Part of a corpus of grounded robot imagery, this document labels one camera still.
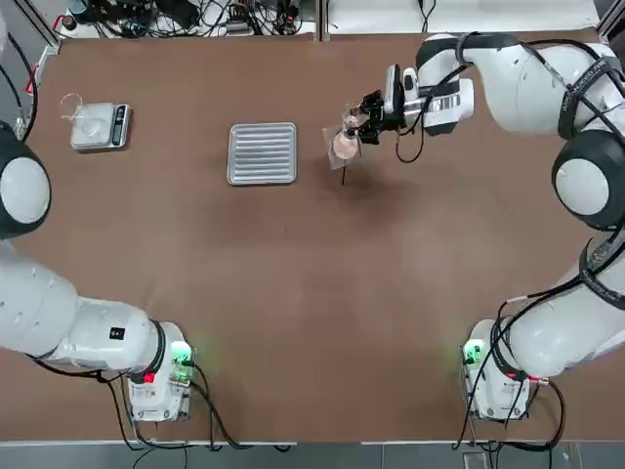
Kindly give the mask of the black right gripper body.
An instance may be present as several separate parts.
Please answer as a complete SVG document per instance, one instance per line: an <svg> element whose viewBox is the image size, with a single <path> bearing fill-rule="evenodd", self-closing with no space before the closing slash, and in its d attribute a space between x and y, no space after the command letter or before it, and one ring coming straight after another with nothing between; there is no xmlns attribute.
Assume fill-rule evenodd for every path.
<svg viewBox="0 0 625 469"><path fill-rule="evenodd" d="M374 129L383 132L402 128L405 124L404 92L392 92L390 110L385 108L385 94L381 90L376 90L374 96Z"/></svg>

